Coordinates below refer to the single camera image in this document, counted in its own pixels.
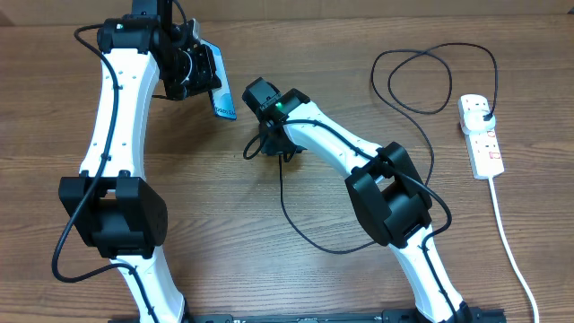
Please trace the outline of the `Samsung Galaxy smartphone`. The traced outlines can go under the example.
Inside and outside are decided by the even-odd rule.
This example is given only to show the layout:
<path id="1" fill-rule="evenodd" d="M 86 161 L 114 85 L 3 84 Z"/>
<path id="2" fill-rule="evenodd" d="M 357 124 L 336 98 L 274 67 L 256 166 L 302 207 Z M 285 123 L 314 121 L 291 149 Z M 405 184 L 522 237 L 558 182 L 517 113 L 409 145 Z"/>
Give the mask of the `Samsung Galaxy smartphone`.
<path id="1" fill-rule="evenodd" d="M 230 93 L 230 85 L 223 62 L 222 52 L 217 46 L 205 39 L 201 40 L 201 44 L 206 45 L 212 51 L 215 63 L 215 75 L 221 81 L 220 87 L 209 91 L 213 106 L 213 114 L 218 118 L 234 121 L 237 119 L 237 114 Z"/>

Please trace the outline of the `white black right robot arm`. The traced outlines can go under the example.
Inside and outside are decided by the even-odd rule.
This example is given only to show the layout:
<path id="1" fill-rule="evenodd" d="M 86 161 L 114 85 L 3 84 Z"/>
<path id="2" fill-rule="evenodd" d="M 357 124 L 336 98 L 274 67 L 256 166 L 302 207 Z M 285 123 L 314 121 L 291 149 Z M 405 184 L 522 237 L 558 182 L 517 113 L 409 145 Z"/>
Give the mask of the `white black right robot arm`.
<path id="1" fill-rule="evenodd" d="M 449 281 L 431 226 L 434 202 L 403 146 L 359 138 L 324 114 L 299 90 L 280 91 L 263 78 L 242 99 L 259 122 L 257 151 L 289 162 L 308 150 L 344 177 L 352 208 L 373 242 L 392 249 L 413 289 L 419 316 L 429 322 L 467 322 L 470 310 Z"/>

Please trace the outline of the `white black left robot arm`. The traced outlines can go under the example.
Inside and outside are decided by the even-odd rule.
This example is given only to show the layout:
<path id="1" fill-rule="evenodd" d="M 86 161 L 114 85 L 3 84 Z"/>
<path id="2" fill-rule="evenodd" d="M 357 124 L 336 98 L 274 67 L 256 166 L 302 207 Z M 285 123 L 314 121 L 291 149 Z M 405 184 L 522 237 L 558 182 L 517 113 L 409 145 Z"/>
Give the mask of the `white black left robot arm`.
<path id="1" fill-rule="evenodd" d="M 174 0 L 140 0 L 128 14 L 95 28 L 91 51 L 101 63 L 100 101 L 89 149 L 73 177 L 63 177 L 59 199 L 68 231 L 124 277 L 141 322 L 192 320 L 164 253 L 168 231 L 165 201 L 147 183 L 144 146 L 156 87 L 163 99 L 207 94 L 216 117 L 236 110 L 222 52 L 202 39 L 198 22 L 175 23 Z"/>

